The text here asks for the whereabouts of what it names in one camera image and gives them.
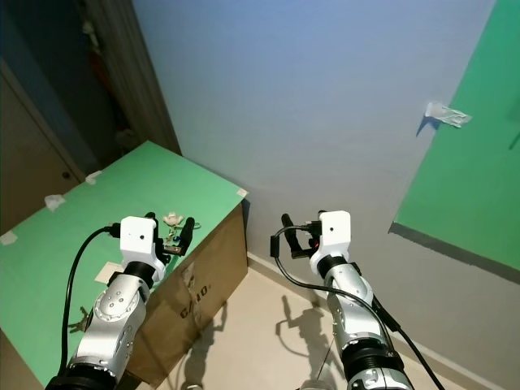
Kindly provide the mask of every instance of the white tape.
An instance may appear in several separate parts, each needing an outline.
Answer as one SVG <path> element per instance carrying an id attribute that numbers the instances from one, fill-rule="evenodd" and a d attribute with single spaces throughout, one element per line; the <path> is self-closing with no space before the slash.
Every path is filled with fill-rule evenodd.
<path id="1" fill-rule="evenodd" d="M 452 110 L 439 102 L 429 102 L 424 116 L 438 119 L 441 122 L 450 124 L 456 128 L 461 127 L 463 124 L 467 124 L 471 120 L 471 117 L 468 114 Z"/>
<path id="2" fill-rule="evenodd" d="M 96 280 L 99 283 L 107 284 L 110 280 L 112 274 L 114 272 L 123 272 L 124 269 L 121 264 L 116 264 L 115 262 L 108 262 L 103 266 L 103 268 L 99 271 L 96 276 Z"/>
<path id="3" fill-rule="evenodd" d="M 90 185 L 95 185 L 96 184 L 96 177 L 101 175 L 102 174 L 102 171 L 95 171 L 93 173 L 91 173 L 90 175 L 88 175 L 87 177 L 84 178 L 84 181 L 89 183 Z"/>
<path id="4" fill-rule="evenodd" d="M 248 194 L 248 192 L 245 191 L 243 188 L 241 188 L 238 191 L 236 191 L 236 195 L 239 195 L 241 197 L 245 197 L 247 194 Z"/>
<path id="5" fill-rule="evenodd" d="M 65 198 L 61 195 L 48 195 L 45 197 L 45 206 L 51 211 L 56 210 L 65 202 Z"/>
<path id="6" fill-rule="evenodd" d="M 0 242 L 3 245 L 10 245 L 16 240 L 18 240 L 18 237 L 15 233 L 13 233 L 12 230 L 10 230 L 9 232 L 5 232 L 2 236 L 0 236 Z"/>

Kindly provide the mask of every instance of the door frame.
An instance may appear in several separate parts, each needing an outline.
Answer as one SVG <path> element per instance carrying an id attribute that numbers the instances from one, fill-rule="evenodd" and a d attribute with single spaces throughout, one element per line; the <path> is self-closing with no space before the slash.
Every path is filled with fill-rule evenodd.
<path id="1" fill-rule="evenodd" d="M 36 123 L 36 125 L 40 128 L 43 136 L 49 141 L 55 150 L 56 154 L 63 160 L 63 162 L 68 166 L 71 173 L 75 176 L 78 183 L 82 183 L 85 181 L 85 174 L 81 171 L 81 169 L 76 165 L 74 158 L 67 152 L 63 144 L 59 141 L 59 139 L 54 134 L 52 128 L 47 123 L 43 115 L 34 105 L 33 101 L 25 91 L 24 87 L 19 83 L 15 74 L 7 65 L 4 58 L 0 57 L 0 72 L 2 76 L 6 79 L 6 82 L 12 88 L 18 99 L 24 105 L 25 109 L 31 115 L 32 119 Z"/>

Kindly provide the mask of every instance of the light blue wall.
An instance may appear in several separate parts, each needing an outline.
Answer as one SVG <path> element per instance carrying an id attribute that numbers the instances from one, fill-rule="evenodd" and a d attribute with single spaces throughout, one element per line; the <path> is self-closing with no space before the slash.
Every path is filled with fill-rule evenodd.
<path id="1" fill-rule="evenodd" d="M 250 191 L 249 251 L 268 258 L 284 212 L 348 210 L 352 258 L 410 335 L 508 387 L 518 315 L 477 302 L 520 288 L 388 235 L 426 104 L 450 102 L 493 4 L 134 0 L 183 155 Z M 498 318 L 504 339 L 482 340 Z"/>
<path id="2" fill-rule="evenodd" d="M 0 55 L 78 167 L 85 173 L 96 171 L 100 166 L 93 151 L 63 107 L 3 4 L 1 29 Z"/>

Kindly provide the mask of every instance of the cardboard box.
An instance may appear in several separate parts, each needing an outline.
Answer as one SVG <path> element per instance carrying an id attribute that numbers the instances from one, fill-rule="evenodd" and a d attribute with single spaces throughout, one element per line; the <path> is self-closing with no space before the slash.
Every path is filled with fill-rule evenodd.
<path id="1" fill-rule="evenodd" d="M 238 205 L 152 294 L 128 373 L 153 388 L 161 384 L 246 274 Z"/>

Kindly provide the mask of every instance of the green board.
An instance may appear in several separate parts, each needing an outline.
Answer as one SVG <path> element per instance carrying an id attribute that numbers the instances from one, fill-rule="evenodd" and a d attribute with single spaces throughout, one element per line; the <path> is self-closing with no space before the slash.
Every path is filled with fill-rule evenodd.
<path id="1" fill-rule="evenodd" d="M 520 0 L 498 0 L 391 231 L 519 281 Z"/>
<path id="2" fill-rule="evenodd" d="M 59 368 L 60 330 L 68 273 L 77 250 L 94 230 L 149 211 L 193 216 L 191 253 L 242 201 L 234 184 L 150 142 L 109 166 L 96 184 L 81 184 L 56 211 L 38 211 L 13 229 L 18 239 L 0 245 L 0 327 L 45 386 Z M 160 236 L 167 226 L 160 222 Z M 172 259 L 167 272 L 179 264 Z M 85 250 L 76 271 L 70 323 L 81 319 L 106 287 L 95 277 L 106 262 L 121 262 L 119 241 L 103 235 Z M 81 334 L 69 336 L 69 357 Z"/>

